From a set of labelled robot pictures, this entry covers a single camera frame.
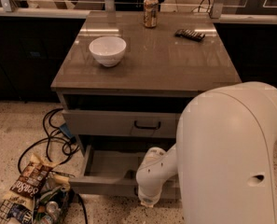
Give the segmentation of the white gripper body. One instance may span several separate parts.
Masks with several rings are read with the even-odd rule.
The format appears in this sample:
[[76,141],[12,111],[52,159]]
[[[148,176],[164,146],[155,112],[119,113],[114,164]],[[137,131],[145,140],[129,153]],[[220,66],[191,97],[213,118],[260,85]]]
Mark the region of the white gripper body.
[[162,189],[154,189],[150,187],[139,187],[138,197],[141,205],[146,207],[153,207],[160,199]]

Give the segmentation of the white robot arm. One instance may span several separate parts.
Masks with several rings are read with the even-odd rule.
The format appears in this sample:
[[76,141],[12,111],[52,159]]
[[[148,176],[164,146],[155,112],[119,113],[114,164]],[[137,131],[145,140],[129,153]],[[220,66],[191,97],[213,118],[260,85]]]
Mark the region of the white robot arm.
[[150,148],[137,171],[144,206],[179,179],[186,224],[277,224],[273,150],[277,89],[245,82],[206,91],[183,110],[175,144]]

